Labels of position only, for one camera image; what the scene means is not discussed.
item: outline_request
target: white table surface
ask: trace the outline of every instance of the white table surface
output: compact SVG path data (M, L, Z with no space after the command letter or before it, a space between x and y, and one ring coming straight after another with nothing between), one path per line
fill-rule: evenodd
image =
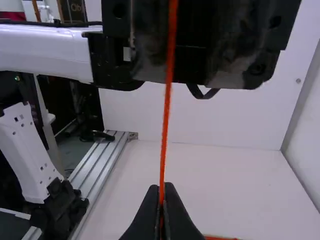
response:
M160 143L128 143L79 240L118 240L159 181ZM320 214L279 151L170 143L172 182L203 234L243 240L320 239Z

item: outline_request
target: white plastic casing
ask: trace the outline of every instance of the white plastic casing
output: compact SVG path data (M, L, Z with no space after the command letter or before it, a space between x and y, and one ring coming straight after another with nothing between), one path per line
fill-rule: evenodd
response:
M0 71L37 73L92 83L88 39L101 26L57 28L0 24Z
M39 137L29 104L20 102L4 109L0 117L0 149L30 203L43 204L49 196L49 184L55 178L64 179Z

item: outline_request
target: orange cable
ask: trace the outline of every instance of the orange cable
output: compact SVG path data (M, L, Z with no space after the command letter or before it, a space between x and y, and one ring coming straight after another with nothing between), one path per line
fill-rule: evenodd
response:
M176 50L176 33L177 33L177 11L178 0L169 0L169 16L168 16L168 42L166 56L166 76L165 76L165 95L163 109L163 125L162 125L162 143L160 157L160 181L159 181L159 203L162 206L165 198L165 167L166 152L168 141L168 125L170 115L171 89L174 78L175 67L175 50Z

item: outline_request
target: black strap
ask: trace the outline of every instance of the black strap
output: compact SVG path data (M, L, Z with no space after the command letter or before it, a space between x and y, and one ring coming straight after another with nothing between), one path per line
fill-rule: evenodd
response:
M52 23L52 22L35 22L35 21L0 20L0 24L42 26L42 27L53 27L53 28L86 28L89 26L102 25L102 21L62 23L60 20L54 19L54 22Z
M196 99L202 99L202 100L211 99L220 90L220 88L211 88L206 94L203 94L202 91L199 89L197 84L187 83L186 86L188 87L190 93Z

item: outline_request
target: rubber gripper pad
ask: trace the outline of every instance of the rubber gripper pad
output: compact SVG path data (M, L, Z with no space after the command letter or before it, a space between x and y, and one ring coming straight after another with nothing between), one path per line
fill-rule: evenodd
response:
M159 187L151 185L131 225L119 240L154 240L158 237Z
M205 240L189 217L175 186L171 182L165 183L165 204L165 227L169 228L165 230L167 239Z

